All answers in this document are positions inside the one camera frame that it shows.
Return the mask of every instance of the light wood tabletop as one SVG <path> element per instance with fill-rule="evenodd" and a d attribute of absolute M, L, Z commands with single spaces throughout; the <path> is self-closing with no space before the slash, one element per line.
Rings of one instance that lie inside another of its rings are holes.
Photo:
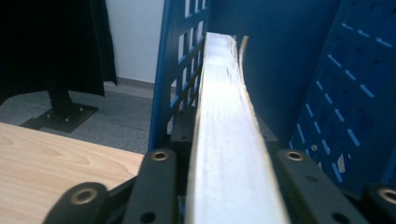
<path fill-rule="evenodd" d="M 0 123 L 0 223 L 42 223 L 83 182 L 107 189 L 137 175 L 143 155 Z"/>

